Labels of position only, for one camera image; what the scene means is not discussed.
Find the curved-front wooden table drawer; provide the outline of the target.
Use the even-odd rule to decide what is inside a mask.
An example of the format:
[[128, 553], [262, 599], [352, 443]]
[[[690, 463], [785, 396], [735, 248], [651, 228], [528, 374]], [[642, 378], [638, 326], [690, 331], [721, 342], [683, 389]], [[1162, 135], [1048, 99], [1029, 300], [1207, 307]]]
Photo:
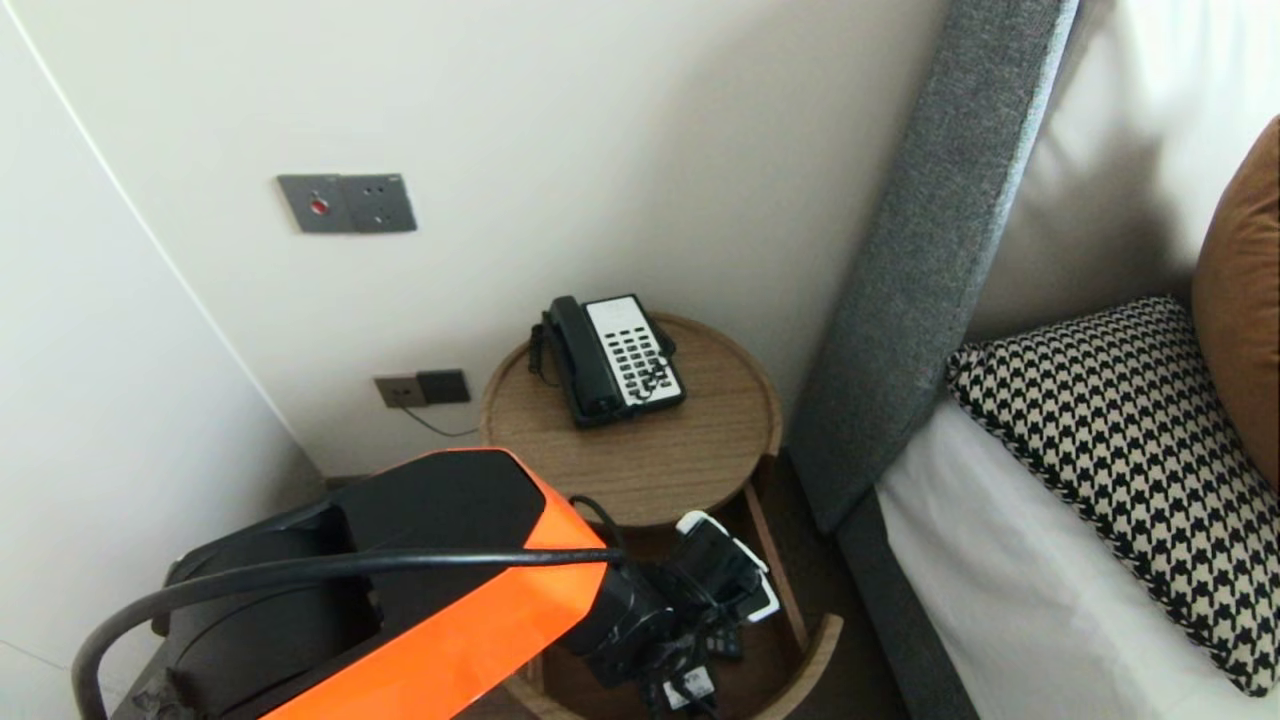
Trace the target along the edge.
[[[833, 614], [813, 629], [803, 619], [762, 502], [774, 484], [774, 456], [762, 456], [751, 479], [714, 514], [762, 556], [780, 598], [777, 612], [741, 630], [742, 659], [710, 661], [716, 694], [709, 703], [721, 720], [800, 720], [801, 705], [829, 666], [844, 628]], [[634, 684], [604, 688], [581, 659], [558, 647], [500, 688], [536, 720], [708, 720], [672, 712], [662, 692], [649, 705]]]

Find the round wooden side table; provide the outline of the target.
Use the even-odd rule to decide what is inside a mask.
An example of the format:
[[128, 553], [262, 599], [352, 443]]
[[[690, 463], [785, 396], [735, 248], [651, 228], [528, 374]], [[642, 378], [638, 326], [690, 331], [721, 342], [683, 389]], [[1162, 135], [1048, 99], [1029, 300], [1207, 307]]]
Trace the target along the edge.
[[563, 496], [594, 498], [622, 527], [667, 527], [727, 505], [776, 459], [781, 401], [764, 366], [724, 333], [671, 313], [654, 320], [676, 345], [682, 404], [576, 427], [554, 363], [531, 373], [521, 343], [486, 383], [483, 443], [509, 450]]

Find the grey fabric bed base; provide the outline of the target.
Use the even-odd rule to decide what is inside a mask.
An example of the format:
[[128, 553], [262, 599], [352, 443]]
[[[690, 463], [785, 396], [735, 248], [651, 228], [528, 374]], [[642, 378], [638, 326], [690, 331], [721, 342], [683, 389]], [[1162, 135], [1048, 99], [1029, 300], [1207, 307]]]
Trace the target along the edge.
[[835, 538], [910, 720], [980, 720], [940, 633], [890, 546], [873, 489], [855, 503]]

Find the black telephone handset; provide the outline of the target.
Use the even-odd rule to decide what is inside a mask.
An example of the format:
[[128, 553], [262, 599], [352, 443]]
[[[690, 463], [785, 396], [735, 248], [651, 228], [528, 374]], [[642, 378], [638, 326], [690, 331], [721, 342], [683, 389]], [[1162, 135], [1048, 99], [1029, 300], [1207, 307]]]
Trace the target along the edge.
[[543, 324], [573, 423], [585, 428], [617, 421], [625, 402], [582, 306], [571, 296], [558, 297]]

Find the black and white telephone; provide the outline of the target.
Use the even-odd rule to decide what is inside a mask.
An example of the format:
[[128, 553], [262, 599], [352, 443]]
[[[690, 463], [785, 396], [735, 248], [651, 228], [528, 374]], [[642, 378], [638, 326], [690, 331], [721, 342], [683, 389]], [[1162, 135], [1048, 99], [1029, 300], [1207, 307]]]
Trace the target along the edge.
[[[676, 407], [686, 400], [685, 383], [673, 363], [677, 345], [652, 319], [636, 295], [577, 302], [596, 332], [623, 398], [625, 407], [617, 421]], [[561, 389], [564, 396], [543, 314], [541, 320], [530, 331], [527, 370], [545, 386]]]

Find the thin black telephone line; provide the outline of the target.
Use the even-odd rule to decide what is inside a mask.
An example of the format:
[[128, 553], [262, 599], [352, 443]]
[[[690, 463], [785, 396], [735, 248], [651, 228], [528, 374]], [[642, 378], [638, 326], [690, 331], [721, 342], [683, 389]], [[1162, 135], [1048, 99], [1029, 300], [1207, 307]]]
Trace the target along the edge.
[[465, 430], [445, 430], [445, 429], [442, 429], [440, 427], [436, 427], [436, 425], [431, 424], [430, 421], [428, 421], [426, 419], [424, 419], [422, 416], [420, 416], [419, 414], [416, 414], [410, 406], [407, 406], [404, 402], [401, 402], [399, 400], [396, 401], [396, 406], [406, 416], [408, 416], [412, 421], [417, 423], [420, 427], [425, 428], [426, 430], [431, 432], [433, 434], [443, 437], [443, 438], [457, 439], [457, 438], [463, 438], [463, 437], [468, 437], [468, 436], [475, 436], [475, 434], [479, 433], [479, 428], [477, 427], [468, 428], [468, 429], [465, 429]]

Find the black white houndstooth pillow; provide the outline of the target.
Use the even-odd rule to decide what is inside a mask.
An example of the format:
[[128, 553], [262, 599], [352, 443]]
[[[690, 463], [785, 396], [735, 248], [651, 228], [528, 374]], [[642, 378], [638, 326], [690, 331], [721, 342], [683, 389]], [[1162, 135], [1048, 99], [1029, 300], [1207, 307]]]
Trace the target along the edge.
[[964, 345], [945, 378], [1239, 692], [1280, 687], [1280, 498], [1183, 304], [1149, 296]]

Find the beige padded headboard panel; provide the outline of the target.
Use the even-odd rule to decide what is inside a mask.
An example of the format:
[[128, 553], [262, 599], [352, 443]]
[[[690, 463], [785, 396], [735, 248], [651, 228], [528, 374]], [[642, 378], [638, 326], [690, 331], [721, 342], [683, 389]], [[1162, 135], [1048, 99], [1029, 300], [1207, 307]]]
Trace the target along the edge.
[[1080, 0], [966, 331], [1185, 297], [1220, 195], [1280, 114], [1280, 0]]

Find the brown velvet cushion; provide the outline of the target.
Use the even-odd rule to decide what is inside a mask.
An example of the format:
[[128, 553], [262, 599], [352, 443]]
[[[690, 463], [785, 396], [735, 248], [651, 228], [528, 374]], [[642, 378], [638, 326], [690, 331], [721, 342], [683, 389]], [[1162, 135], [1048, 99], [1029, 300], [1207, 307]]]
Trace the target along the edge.
[[1280, 495], [1280, 114], [1219, 199], [1193, 275], [1192, 311], [1228, 418]]

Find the black wall plate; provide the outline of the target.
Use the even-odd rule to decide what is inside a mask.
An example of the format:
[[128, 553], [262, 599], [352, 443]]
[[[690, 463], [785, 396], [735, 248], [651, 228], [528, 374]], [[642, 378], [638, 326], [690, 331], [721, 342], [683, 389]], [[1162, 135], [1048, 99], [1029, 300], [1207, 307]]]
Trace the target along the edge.
[[422, 406], [468, 404], [472, 398], [462, 369], [417, 372], [416, 380], [422, 396]]

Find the grey fabric headboard frame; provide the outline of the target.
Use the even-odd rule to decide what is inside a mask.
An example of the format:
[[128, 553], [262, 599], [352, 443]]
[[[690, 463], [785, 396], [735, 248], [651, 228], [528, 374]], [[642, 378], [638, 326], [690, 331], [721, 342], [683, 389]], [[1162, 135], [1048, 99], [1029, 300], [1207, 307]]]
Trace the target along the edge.
[[951, 0], [786, 446], [819, 532], [929, 414], [989, 274], [1080, 0]]

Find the grey wall power socket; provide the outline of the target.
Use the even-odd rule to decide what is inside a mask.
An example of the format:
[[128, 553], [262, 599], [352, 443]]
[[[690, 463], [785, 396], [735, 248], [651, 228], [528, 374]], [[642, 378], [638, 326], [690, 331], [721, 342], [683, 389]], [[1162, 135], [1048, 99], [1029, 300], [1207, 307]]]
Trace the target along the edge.
[[403, 176], [344, 174], [339, 181], [357, 234], [410, 233], [417, 229]]

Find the grey wall switch red button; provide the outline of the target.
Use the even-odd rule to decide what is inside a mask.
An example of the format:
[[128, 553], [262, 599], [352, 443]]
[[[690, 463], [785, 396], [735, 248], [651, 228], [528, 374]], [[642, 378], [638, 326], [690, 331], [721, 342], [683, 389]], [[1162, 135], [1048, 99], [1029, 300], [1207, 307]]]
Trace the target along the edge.
[[338, 174], [280, 174], [282, 191], [301, 232], [343, 234], [353, 229]]

